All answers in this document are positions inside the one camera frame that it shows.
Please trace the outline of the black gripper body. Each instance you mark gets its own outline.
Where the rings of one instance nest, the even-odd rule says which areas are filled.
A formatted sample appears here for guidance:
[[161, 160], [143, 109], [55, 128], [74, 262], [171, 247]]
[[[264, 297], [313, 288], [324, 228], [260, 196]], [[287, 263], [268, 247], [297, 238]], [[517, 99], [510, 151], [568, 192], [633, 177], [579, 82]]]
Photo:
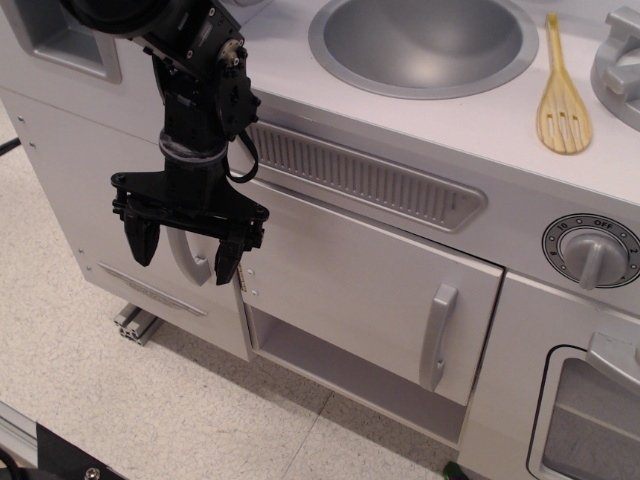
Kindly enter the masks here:
[[220, 160], [202, 164], [165, 160], [158, 172], [119, 172], [113, 211], [123, 221], [131, 207], [162, 225], [218, 240], [250, 237], [262, 244], [269, 211], [235, 190]]

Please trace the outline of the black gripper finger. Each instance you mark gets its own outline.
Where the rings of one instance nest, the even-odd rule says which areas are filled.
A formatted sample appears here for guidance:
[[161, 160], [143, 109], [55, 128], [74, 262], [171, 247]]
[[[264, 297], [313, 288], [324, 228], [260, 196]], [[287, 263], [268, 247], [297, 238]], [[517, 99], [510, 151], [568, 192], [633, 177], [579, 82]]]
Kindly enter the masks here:
[[126, 207], [123, 216], [124, 232], [134, 260], [147, 267], [150, 265], [160, 236], [160, 224]]
[[214, 264], [218, 286], [228, 284], [232, 280], [243, 254], [251, 249], [250, 237], [240, 236], [219, 241]]

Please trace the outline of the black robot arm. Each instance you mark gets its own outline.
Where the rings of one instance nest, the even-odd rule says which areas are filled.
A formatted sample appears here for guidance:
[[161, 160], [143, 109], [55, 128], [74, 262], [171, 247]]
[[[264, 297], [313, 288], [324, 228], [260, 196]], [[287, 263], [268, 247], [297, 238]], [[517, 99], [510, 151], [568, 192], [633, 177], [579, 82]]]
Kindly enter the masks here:
[[193, 283], [229, 283], [244, 253], [262, 244], [266, 207], [235, 185], [228, 147], [241, 141], [258, 156], [247, 129], [261, 104], [246, 73], [240, 25], [219, 1], [65, 1], [82, 25], [129, 39], [153, 63], [164, 105], [158, 172], [119, 172], [113, 211], [134, 259], [150, 264], [165, 229], [176, 263]]

